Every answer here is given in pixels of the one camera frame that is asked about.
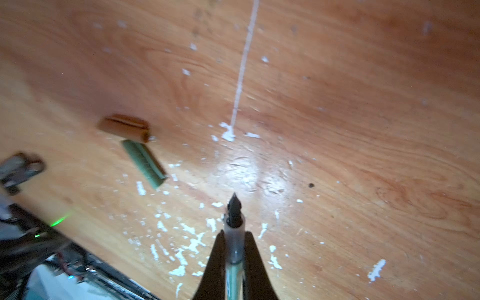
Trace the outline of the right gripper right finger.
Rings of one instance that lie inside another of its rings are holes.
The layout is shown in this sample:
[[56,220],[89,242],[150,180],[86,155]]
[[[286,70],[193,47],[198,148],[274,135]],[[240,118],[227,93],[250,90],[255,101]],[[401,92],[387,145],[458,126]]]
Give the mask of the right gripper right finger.
[[253,234],[245,232],[244,238],[244,279],[242,283],[244,300],[279,300],[267,274]]

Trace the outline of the dark green pen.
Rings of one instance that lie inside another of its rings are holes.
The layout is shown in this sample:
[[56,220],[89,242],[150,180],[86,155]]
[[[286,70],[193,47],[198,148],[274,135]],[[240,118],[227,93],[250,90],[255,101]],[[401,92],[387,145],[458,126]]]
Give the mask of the dark green pen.
[[226,299],[240,300],[243,285],[243,261],[245,258],[245,218],[242,204],[234,192],[224,215],[226,241]]

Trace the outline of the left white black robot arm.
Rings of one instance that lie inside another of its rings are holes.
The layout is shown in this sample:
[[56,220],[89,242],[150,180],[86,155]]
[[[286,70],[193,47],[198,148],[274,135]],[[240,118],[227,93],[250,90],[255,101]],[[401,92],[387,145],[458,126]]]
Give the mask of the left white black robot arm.
[[9,216],[2,217],[1,224],[20,230],[19,237],[1,241],[1,284],[12,286],[71,240],[17,204],[6,209]]

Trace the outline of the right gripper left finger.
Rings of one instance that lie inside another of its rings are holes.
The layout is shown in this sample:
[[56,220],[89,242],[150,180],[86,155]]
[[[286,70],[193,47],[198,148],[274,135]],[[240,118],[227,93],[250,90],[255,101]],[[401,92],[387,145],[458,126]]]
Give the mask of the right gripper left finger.
[[221,230],[214,241],[209,260],[193,300],[224,300],[226,294],[226,240]]

